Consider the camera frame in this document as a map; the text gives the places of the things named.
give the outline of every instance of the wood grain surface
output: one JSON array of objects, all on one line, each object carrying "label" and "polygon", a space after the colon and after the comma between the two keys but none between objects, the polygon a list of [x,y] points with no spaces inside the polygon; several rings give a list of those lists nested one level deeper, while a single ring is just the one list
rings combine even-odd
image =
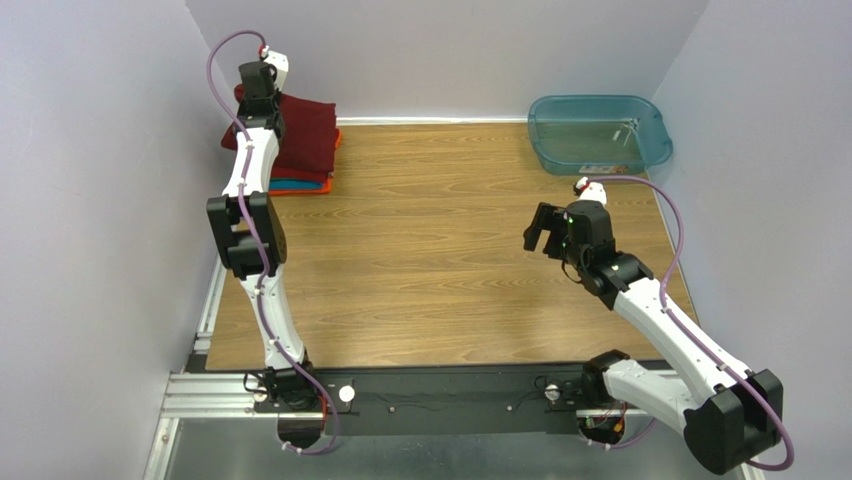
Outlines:
[{"label": "wood grain surface", "polygon": [[[523,250],[538,203],[571,202],[576,181],[542,170],[525,125],[343,132],[330,195],[275,199],[288,299],[315,365],[578,361],[613,348],[659,357],[557,261]],[[654,196],[607,189],[618,247],[662,275],[672,249]],[[679,274],[670,294],[692,314]],[[228,272],[207,368],[262,368],[262,349]]]}]

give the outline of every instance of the folded cloth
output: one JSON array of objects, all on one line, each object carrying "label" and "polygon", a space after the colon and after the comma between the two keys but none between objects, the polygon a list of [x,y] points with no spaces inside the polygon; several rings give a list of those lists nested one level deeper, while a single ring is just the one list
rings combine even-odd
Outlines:
[{"label": "folded cloth", "polygon": [[323,183],[328,178],[327,173],[303,172],[293,168],[272,166],[272,179],[302,180],[305,182]]},{"label": "folded cloth", "polygon": [[323,182],[306,182],[304,180],[291,180],[289,178],[273,178],[269,181],[270,190],[319,190]]},{"label": "folded cloth", "polygon": [[[234,89],[234,96],[237,101],[242,99],[242,85]],[[285,129],[274,167],[311,173],[333,172],[334,150],[339,134],[335,104],[282,95],[279,108],[284,117]],[[230,150],[237,149],[233,125],[225,132],[221,144]]]},{"label": "folded cloth", "polygon": [[331,177],[328,177],[318,190],[269,190],[273,196],[279,195],[322,195],[331,192]]}]

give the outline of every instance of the plastic tub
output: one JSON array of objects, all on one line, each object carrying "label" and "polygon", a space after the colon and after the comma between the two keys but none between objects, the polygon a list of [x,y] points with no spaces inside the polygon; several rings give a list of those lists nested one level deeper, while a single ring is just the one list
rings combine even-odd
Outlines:
[{"label": "plastic tub", "polygon": [[530,107],[527,126],[541,166],[553,175],[636,174],[672,154],[662,114],[640,97],[544,97]]}]

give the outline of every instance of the gray wall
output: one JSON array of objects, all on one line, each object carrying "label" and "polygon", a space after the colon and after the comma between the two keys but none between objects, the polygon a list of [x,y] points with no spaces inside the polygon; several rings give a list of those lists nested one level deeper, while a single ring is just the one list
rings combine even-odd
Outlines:
[{"label": "gray wall", "polygon": [[[187,4],[210,46],[239,28],[263,32],[290,57],[287,92],[337,102],[340,116],[519,117],[544,95],[650,98],[707,0]],[[237,45],[223,67],[254,43]]]},{"label": "gray wall", "polygon": [[2,10],[0,478],[140,478],[227,178],[209,50],[174,0]]},{"label": "gray wall", "polygon": [[654,96],[702,326],[785,384],[798,460],[772,478],[852,468],[850,25],[848,1],[714,0]]}]

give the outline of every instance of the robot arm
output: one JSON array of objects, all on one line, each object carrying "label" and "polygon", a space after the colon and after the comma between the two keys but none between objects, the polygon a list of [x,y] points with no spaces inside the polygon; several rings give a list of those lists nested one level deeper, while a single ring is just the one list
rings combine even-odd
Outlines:
[{"label": "robot arm", "polygon": [[[315,403],[314,387],[294,371],[274,346],[275,341],[280,342],[297,364],[313,372],[287,303],[283,282],[287,244],[267,193],[272,164],[278,156],[278,145],[284,133],[279,105],[289,64],[286,56],[265,47],[258,61],[243,64],[239,70],[244,94],[237,117],[245,125],[250,140],[235,129],[237,158],[234,170],[222,196],[208,200],[207,215],[222,264],[239,278],[254,308],[265,352],[266,369],[261,380],[269,400],[283,401],[293,409],[306,409]],[[240,186],[249,216],[267,254],[269,269],[266,275],[257,242],[250,232],[237,229],[245,220],[239,208]]]},{"label": "robot arm", "polygon": [[[549,231],[544,253],[574,267],[586,290],[642,332],[682,380],[664,379],[614,350],[584,365],[586,399],[599,406],[619,400],[645,410],[680,433],[695,458],[720,475],[778,444],[780,434],[767,413],[724,367],[747,379],[780,416],[783,387],[778,378],[769,370],[752,372],[693,322],[684,322],[723,365],[699,348],[663,309],[660,282],[650,269],[616,250],[603,187],[579,185],[579,199],[565,208],[539,204],[524,232],[524,248],[535,250],[541,232]],[[666,299],[677,318],[688,318]]]}]

